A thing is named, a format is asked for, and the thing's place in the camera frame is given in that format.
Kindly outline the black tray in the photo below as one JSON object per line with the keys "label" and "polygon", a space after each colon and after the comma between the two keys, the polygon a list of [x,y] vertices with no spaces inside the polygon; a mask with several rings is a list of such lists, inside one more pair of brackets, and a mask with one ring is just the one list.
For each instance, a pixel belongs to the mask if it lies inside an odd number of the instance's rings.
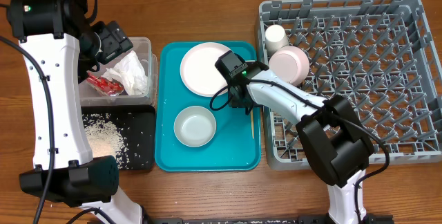
{"label": "black tray", "polygon": [[120,170],[151,170],[155,164],[153,106],[83,106],[81,112],[94,157],[113,156]]}

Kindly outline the pink plate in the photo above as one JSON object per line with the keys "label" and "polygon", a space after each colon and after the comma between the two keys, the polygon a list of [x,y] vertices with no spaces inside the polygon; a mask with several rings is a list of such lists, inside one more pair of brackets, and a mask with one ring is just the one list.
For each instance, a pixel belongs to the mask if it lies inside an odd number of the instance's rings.
{"label": "pink plate", "polygon": [[214,96],[227,85],[215,63],[228,51],[231,49],[216,42],[205,42],[192,47],[180,64],[180,76],[184,85],[196,95]]}

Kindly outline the clear plastic bin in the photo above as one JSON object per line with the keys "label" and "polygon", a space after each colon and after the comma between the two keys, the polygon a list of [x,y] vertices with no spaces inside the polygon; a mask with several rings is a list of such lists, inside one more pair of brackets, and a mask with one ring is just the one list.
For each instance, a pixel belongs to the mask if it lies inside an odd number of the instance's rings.
{"label": "clear plastic bin", "polygon": [[123,86],[120,94],[102,93],[88,81],[79,83],[82,106],[152,104],[157,87],[157,60],[146,37],[131,37],[133,47],[89,75]]}

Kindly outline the grey bowl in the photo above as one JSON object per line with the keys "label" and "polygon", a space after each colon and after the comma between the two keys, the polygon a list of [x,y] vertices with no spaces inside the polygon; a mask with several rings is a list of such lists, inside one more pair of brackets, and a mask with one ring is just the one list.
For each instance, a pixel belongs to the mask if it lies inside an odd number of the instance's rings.
{"label": "grey bowl", "polygon": [[217,123],[210,110],[202,106],[189,106],[178,113],[173,130],[175,137],[187,147],[202,147],[216,133]]}

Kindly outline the white napkin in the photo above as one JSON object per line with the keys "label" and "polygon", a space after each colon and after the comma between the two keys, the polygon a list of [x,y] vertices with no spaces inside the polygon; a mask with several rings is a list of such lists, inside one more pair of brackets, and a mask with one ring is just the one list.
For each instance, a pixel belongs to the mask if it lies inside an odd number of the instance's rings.
{"label": "white napkin", "polygon": [[142,95],[148,91],[148,78],[135,51],[131,51],[114,67],[107,68],[102,77],[116,80],[128,95]]}

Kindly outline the grey dishwasher rack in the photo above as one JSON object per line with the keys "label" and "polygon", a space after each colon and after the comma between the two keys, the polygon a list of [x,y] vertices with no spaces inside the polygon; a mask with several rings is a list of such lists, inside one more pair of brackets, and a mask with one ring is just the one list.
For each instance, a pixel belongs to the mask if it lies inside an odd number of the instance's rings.
{"label": "grey dishwasher rack", "polygon": [[257,49],[277,24],[308,56],[302,90],[345,96],[392,164],[441,161],[441,62],[421,0],[272,0],[258,8]]}

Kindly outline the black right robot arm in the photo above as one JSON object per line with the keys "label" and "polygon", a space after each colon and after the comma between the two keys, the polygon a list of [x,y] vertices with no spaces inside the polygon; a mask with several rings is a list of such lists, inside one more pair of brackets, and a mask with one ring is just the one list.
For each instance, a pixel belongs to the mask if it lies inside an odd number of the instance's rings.
{"label": "black right robot arm", "polygon": [[385,171],[390,154],[361,123],[346,97],[315,96],[282,81],[262,62],[228,51],[215,61],[226,81],[227,104],[250,113],[266,106],[296,126],[309,166],[326,185],[329,210],[298,217],[298,223],[393,223],[391,215],[367,213],[363,181]]}

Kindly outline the red snack wrapper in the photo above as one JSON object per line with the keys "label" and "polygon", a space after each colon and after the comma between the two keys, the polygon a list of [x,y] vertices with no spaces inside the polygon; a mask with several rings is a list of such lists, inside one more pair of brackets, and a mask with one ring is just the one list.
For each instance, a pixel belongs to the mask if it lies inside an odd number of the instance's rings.
{"label": "red snack wrapper", "polygon": [[119,82],[109,81],[104,77],[97,77],[92,73],[88,73],[86,81],[98,93],[105,96],[117,96],[124,91],[124,87]]}

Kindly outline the wooden chopstick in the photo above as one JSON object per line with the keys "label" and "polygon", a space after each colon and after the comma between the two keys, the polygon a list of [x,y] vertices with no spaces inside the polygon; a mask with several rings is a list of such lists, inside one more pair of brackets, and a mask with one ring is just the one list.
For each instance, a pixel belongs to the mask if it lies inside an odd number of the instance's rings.
{"label": "wooden chopstick", "polygon": [[250,118],[251,118],[251,136],[254,139],[254,118],[253,118],[253,109],[250,111]]}

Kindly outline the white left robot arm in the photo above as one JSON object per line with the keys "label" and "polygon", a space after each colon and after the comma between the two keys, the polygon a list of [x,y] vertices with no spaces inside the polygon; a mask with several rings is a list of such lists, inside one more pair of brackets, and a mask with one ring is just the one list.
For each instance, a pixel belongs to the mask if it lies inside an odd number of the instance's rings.
{"label": "white left robot arm", "polygon": [[11,0],[6,17],[23,55],[35,119],[33,168],[19,176],[23,192],[91,213],[103,223],[150,223],[146,210],[119,186],[116,159],[94,157],[81,114],[79,84],[89,72],[128,51],[115,22],[96,19],[87,0]]}

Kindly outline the pale green cup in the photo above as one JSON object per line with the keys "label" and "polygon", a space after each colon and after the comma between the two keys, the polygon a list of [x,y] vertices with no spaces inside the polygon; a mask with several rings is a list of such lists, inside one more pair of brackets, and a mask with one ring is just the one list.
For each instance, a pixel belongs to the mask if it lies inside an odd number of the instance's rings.
{"label": "pale green cup", "polygon": [[288,45],[289,40],[281,25],[274,24],[265,30],[265,47],[268,56],[271,57],[276,51]]}

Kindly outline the white rice pile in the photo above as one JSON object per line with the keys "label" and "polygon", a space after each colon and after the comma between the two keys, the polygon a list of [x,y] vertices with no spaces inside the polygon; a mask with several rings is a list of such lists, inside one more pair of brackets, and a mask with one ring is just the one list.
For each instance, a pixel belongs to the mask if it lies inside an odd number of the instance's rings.
{"label": "white rice pile", "polygon": [[130,137],[134,127],[129,126],[126,116],[116,113],[84,113],[85,133],[93,156],[112,156],[118,169],[148,169],[150,162],[142,157],[140,141]]}

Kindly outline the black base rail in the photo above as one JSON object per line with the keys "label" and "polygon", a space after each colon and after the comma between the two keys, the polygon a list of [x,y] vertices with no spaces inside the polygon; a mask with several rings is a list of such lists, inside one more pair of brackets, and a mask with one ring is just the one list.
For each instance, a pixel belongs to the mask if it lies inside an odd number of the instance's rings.
{"label": "black base rail", "polygon": [[331,219],[323,215],[302,215],[295,218],[255,218],[255,219],[193,219],[154,218],[154,224],[328,224]]}

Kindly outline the pink bowl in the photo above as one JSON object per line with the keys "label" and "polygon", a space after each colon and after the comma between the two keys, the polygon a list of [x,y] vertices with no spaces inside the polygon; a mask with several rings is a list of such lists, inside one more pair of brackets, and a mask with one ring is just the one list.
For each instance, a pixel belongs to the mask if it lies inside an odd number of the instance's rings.
{"label": "pink bowl", "polygon": [[295,46],[280,48],[269,60],[269,68],[281,80],[294,86],[301,84],[307,78],[309,66],[305,52]]}

